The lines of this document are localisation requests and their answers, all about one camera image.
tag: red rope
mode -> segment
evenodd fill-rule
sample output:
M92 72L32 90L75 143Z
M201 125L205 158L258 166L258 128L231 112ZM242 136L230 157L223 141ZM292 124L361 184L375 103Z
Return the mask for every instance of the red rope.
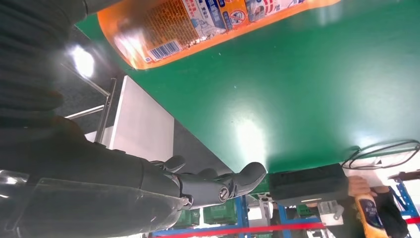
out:
M418 224L420 223L420 217L406 219L407 224ZM322 229L325 228L322 223L306 223L306 224L287 224L287 225L276 225L268 227L245 227L245 228L233 228L217 231L204 231L204 232L191 232L187 234L167 235L168 238L189 238L189 237L210 237L217 235L229 235L238 233L261 233L281 230L308 230L308 229Z

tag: green crate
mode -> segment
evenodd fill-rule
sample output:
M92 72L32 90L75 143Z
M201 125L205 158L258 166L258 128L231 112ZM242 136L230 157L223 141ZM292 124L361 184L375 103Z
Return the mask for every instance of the green crate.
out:
M256 238L271 238L272 234L258 234Z
M227 200L221 205L205 207L203 213L206 224L235 224L237 222L234 199Z
M268 187L268 176L265 176L264 179L258 184L258 186L250 192L250 194L256 194L256 193L266 193L270 192L270 189Z
M298 205L296 206L296 210L301 218L306 218L313 215L313 213L306 205Z
M183 210L174 227L194 227L200 224L200 210Z

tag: orange bottle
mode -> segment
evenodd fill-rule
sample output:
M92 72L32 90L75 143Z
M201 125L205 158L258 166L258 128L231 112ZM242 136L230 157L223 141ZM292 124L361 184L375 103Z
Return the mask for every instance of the orange bottle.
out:
M355 201L361 215L366 238L388 238L373 197L369 194L358 195L355 197Z
M124 0L98 13L133 68L161 66L302 11L340 0Z

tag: metal frame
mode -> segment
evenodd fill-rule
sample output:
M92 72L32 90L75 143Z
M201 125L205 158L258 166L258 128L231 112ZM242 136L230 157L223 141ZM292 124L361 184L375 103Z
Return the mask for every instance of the metal frame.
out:
M401 206L400 209L403 209L404 211L401 212L401 215L405 216L406 213L405 211L408 210L408 207L406 206L405 202L403 200L401 200L401 197L394 191L394 189L390 189L392 192L392 195L394 196L395 200L398 202L398 205Z
M300 218L300 219L287 219L286 207L278 206L278 213L280 215L281 224L307 224L307 223L318 223L320 220L318 218ZM283 230L284 238L292 238L292 233L290 230Z
M102 139L104 138L106 122L108 121L109 110L111 108L112 100L113 100L114 94L115 94L115 88L116 88L116 83L117 83L116 78L111 79L111 81L112 81L111 92L108 92L107 90L101 88L100 86L98 86L97 84L92 82L90 79L81 76L78 72L74 71L73 69L67 67L64 64L61 64L61 65L64 68L66 68L68 71L70 71L71 73L76 75L78 78L82 79L85 83L89 84L96 91L98 91L99 93L101 93L102 95L104 95L106 97L105 103L103 105L100 105L100 106L97 106L97 107L94 107L94 108L90 108L90 109L84 110L82 112L75 113L75 114L72 114L72 115L69 115L69 116L65 117L67 119L73 120L73 119L80 118L80 117L83 117L83 116L86 116L86 115L89 115L89 114L92 114L92 113L102 111L101 118L100 118L99 124L98 124L98 129L96 131L96 136L95 136L95 142L101 143Z
M261 199L258 199L258 204L260 206L260 210L261 210L261 217L262 220L265 221L265 223L267 224L267 226L270 225L270 219L271 219L271 214L270 214L270 208L269 208L269 203L271 203L272 201L267 201L264 202Z
M247 206L247 203L246 203L246 200L245 200L245 196L235 198L235 207L236 207L236 215L237 215L237 218L238 218L238 222L237 222L236 225L211 227L211 228L158 231L158 232L153 232L153 237L169 236L169 235L177 235L177 234L188 234L188 233L191 233L191 232L220 231L220 230L232 229L232 228L249 227L248 206ZM247 235L248 238L251 237L251 234L239 234L239 238L245 238L245 235Z

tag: gray floor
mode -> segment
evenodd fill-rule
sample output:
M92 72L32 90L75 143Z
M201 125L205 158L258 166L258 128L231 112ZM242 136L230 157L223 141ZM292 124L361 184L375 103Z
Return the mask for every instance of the gray floor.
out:
M117 79L117 87L115 97L112 102L107 126L112 126L115 121L116 109L119 95L122 87L122 80L125 76L117 64L112 59L108 59L100 49L94 47L90 39L81 33L76 27L72 29L71 41L68 47L75 45L82 46L86 51L92 54L95 59L95 74L91 78L93 82L109 91L111 89L111 78ZM74 68L71 58L64 60L63 64ZM64 96L64 104L56 110L60 116L68 116L81 112L99 105L103 105L105 97L98 91L93 89L87 83L82 81L78 76L64 69L65 77L56 82L57 90ZM86 133L97 130L101 113L97 112L75 119L75 122ZM213 168L220 174L230 173L231 170L205 145L203 145L193 134L184 128L177 120L174 125L174 155L182 155L185 157L187 164L181 170L183 173L198 173L206 168Z

